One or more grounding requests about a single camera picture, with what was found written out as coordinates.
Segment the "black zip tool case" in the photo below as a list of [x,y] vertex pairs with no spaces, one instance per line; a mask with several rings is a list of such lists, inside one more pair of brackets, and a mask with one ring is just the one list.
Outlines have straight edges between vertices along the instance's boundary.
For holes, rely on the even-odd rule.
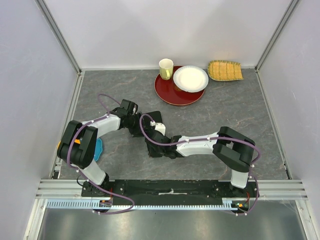
[[160,111],[152,111],[148,113],[142,113],[138,111],[137,113],[137,127],[138,127],[138,136],[144,137],[148,156],[151,158],[160,158],[163,156],[162,147],[152,143],[147,139],[148,136],[155,142],[160,142],[161,138],[156,134],[156,124],[162,124],[162,116]]

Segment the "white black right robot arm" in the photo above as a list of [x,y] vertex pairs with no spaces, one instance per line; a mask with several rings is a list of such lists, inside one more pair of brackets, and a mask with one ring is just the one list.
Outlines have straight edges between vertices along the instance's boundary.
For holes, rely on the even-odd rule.
[[218,132],[203,136],[176,135],[171,138],[164,130],[151,127],[145,137],[148,154],[152,158],[184,158],[193,155],[214,155],[231,169],[229,191],[235,197],[247,191],[247,182],[256,143],[235,131],[222,126]]

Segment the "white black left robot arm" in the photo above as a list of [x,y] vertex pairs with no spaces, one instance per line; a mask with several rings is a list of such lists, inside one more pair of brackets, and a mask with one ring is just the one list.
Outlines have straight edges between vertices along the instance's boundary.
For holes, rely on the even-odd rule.
[[92,191],[99,197],[110,191],[109,175],[94,160],[97,139],[110,132],[128,129],[132,137],[141,137],[138,105],[123,99],[119,107],[89,121],[68,123],[57,147],[57,157],[93,182]]

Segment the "blue dotted plate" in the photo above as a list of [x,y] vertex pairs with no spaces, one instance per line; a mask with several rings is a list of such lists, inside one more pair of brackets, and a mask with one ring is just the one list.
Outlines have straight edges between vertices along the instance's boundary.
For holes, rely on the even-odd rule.
[[93,159],[94,159],[95,162],[98,162],[98,161],[99,161],[99,159],[100,159],[103,151],[104,151],[103,141],[102,141],[101,138],[98,138],[98,139],[96,140],[95,150],[94,150],[94,157],[93,157]]

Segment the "red round lacquer tray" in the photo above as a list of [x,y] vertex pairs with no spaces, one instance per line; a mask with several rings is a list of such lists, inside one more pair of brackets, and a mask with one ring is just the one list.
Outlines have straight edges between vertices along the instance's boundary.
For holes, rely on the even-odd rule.
[[199,92],[186,92],[178,88],[174,81],[173,75],[178,68],[184,66],[174,66],[172,77],[169,80],[164,80],[157,75],[154,82],[154,89],[157,96],[164,102],[174,106],[187,106],[198,101],[204,94],[205,89]]

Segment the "orange plastic bowl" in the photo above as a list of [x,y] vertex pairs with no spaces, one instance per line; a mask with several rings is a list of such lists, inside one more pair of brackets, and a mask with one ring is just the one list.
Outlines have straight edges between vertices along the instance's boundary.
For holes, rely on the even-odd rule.
[[[81,141],[79,140],[79,139],[76,139],[75,141],[74,141],[76,144],[81,144]],[[59,148],[59,146],[60,146],[60,144],[61,144],[61,141],[59,141],[59,143],[58,143],[58,145],[57,145],[57,149]]]

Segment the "pale yellow ceramic mug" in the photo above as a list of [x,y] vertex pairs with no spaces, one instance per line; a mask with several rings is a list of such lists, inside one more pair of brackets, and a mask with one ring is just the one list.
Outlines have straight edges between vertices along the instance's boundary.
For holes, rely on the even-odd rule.
[[164,58],[159,61],[159,74],[163,80],[169,80],[173,75],[174,62],[171,59]]

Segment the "white paper plate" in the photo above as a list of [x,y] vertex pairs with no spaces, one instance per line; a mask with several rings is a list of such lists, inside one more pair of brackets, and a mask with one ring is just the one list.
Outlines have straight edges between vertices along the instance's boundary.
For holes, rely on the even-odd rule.
[[186,65],[175,71],[173,82],[184,92],[197,93],[207,87],[209,77],[203,69],[197,66]]

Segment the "yellow woven bamboo tray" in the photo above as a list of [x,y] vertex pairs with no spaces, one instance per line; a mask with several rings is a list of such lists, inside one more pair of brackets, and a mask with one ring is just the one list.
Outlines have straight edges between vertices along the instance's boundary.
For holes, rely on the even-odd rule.
[[207,66],[209,77],[218,82],[243,80],[241,64],[228,60],[212,60]]

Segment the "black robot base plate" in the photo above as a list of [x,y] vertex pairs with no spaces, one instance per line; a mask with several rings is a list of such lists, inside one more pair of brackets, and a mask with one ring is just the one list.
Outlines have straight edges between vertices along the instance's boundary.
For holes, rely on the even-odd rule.
[[219,180],[110,180],[109,192],[132,199],[135,204],[200,205],[221,204],[223,199],[255,198],[257,184],[248,182],[246,188],[232,186]]

